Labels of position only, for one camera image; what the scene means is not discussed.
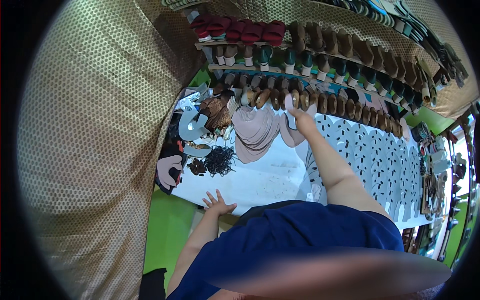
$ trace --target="shelf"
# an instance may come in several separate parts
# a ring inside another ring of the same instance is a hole
[[[239,45],[240,46],[240,45],[243,45],[243,43],[242,42],[229,43],[224,39],[221,39],[221,40],[211,39],[211,40],[206,41],[206,42],[195,43],[195,47],[197,48],[197,50],[201,50],[203,47],[220,46],[220,45]],[[269,43],[268,42],[255,42],[254,45],[263,46],[263,45],[269,45]],[[290,48],[290,47],[292,47],[292,43],[291,42],[283,42],[278,47],[280,47],[280,48]],[[354,55],[352,58],[348,58],[348,57],[345,57],[341,54],[332,55],[332,54],[330,54],[326,51],[317,52],[317,51],[315,51],[315,50],[313,50],[312,48],[309,48],[309,47],[307,47],[305,50],[311,51],[312,55],[325,54],[325,55],[328,55],[328,56],[331,56],[331,57],[338,57],[338,58],[341,58],[343,60],[349,60],[349,61],[352,61],[356,64],[365,66],[363,64],[363,62],[360,60],[360,58],[356,55]],[[384,69],[377,70],[377,71],[387,74],[387,72]]]
[[[209,69],[209,71],[213,71],[213,70],[238,70],[238,71],[257,71],[257,72],[260,72],[260,67],[257,67],[257,66],[247,67],[244,64],[234,64],[233,66],[227,66],[227,65],[220,66],[220,65],[217,65],[217,64],[209,64],[208,69]],[[285,74],[285,71],[283,69],[279,68],[279,67],[270,67],[269,72]],[[298,72],[297,70],[294,70],[292,75],[302,77],[302,78],[309,78],[309,79],[317,80],[316,79],[316,74],[313,74],[313,73],[310,74],[309,77],[307,77],[307,76],[303,76],[302,74],[300,74],[300,72]],[[395,103],[391,98],[380,96],[375,87],[372,89],[372,91],[367,91],[363,87],[360,87],[359,85],[356,85],[355,87],[351,87],[345,81],[342,84],[335,83],[333,81],[333,78],[328,77],[328,76],[326,77],[325,81],[328,82],[328,83],[331,83],[331,84],[341,85],[342,87],[345,87],[345,88],[351,88],[351,89],[354,89],[354,90],[357,90],[357,91],[361,91],[361,92],[369,94],[369,95],[377,96],[377,97],[380,98],[380,100],[384,100],[384,101],[390,102],[392,104],[395,104],[395,105],[401,107],[398,103]],[[411,111],[410,107],[408,107],[408,108],[402,107],[402,108],[406,109],[408,111]]]

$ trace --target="green shoe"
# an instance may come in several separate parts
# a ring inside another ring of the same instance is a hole
[[[297,60],[297,52],[293,48],[285,50],[285,74],[293,74],[293,68]]]
[[[303,51],[301,53],[301,74],[303,76],[310,76],[310,71],[313,67],[312,53],[310,51]]]

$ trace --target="person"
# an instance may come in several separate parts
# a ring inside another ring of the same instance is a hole
[[[218,235],[218,218],[237,206],[219,190],[207,192],[206,212],[183,247],[168,283],[168,299],[240,299],[238,293],[203,281],[202,269],[218,255],[305,246],[349,246],[403,252],[398,228],[363,187],[350,166],[328,144],[314,119],[292,110],[298,131],[310,144],[327,191],[327,205],[283,201],[253,207],[227,232]]]

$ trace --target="red shoe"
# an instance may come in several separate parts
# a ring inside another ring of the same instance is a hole
[[[272,21],[265,26],[262,39],[272,46],[280,46],[285,35],[285,24],[281,21]]]

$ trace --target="red slipper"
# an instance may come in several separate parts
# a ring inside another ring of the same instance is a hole
[[[237,22],[232,22],[232,25],[225,32],[225,38],[229,43],[237,43],[240,41],[241,34],[247,25],[252,24],[251,20],[245,19]]]
[[[241,34],[241,40],[245,45],[253,45],[262,38],[262,32],[266,23],[258,22],[255,24],[249,24],[245,26]]]
[[[204,26],[210,24],[210,21],[212,20],[212,15],[209,13],[204,13],[199,16],[197,16],[193,22],[190,24],[190,29],[197,28],[199,26]]]
[[[262,39],[265,42],[269,42],[272,46],[280,46],[285,35],[285,24],[281,21],[272,21],[270,24],[267,24],[264,29],[264,34]]]
[[[236,21],[235,17],[219,17],[215,16],[207,26],[207,30],[210,31],[211,36],[221,36],[230,27],[232,21]]]

